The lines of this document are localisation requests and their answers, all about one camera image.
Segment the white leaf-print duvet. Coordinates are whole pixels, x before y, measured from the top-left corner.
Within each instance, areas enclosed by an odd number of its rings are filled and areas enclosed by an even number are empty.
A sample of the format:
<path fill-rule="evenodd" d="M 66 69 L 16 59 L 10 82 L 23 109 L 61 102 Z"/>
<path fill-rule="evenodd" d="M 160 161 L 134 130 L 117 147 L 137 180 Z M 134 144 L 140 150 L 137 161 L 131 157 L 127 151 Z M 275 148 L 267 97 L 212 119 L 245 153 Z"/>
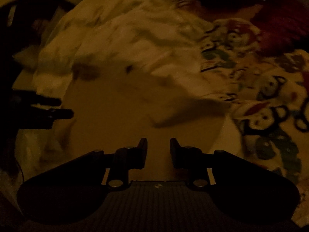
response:
<path fill-rule="evenodd" d="M 60 19 L 42 47 L 29 47 L 15 58 L 32 72 L 38 94 L 62 101 L 75 65 L 98 67 L 113 77 L 131 68 L 168 78 L 192 98 L 226 104 L 223 125 L 207 152 L 222 149 L 236 154 L 240 142 L 227 116 L 228 104 L 212 95 L 214 79 L 201 73 L 202 37 L 212 23 L 178 8 L 177 2 L 83 0 Z M 16 157 L 26 177 L 72 160 L 54 126 L 20 131 Z"/>

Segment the monkey-print yellow blanket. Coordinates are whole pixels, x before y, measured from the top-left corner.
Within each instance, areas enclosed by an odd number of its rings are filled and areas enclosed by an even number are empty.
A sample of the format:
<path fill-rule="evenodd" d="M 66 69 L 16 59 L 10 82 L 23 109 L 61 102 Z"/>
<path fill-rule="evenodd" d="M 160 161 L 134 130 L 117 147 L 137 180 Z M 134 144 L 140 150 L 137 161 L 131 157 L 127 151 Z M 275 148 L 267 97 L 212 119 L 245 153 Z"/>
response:
<path fill-rule="evenodd" d="M 300 192 L 293 221 L 308 226 L 308 53 L 259 54 L 262 32 L 250 22 L 218 19 L 202 39 L 201 73 L 228 104 L 238 154 L 290 180 Z"/>

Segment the plain beige small garment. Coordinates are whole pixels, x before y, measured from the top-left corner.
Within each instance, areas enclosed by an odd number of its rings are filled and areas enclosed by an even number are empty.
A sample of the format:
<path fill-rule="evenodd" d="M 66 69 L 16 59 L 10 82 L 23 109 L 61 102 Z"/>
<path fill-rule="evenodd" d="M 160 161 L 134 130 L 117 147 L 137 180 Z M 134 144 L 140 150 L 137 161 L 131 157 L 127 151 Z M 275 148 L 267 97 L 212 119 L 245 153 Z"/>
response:
<path fill-rule="evenodd" d="M 113 153 L 148 140 L 146 164 L 131 170 L 131 180 L 169 181 L 177 173 L 169 142 L 207 152 L 223 125 L 226 104 L 190 97 L 168 78 L 160 79 L 131 68 L 116 77 L 98 67 L 75 65 L 63 106 L 72 120 L 59 120 L 55 135 L 70 158 L 101 149 Z"/>

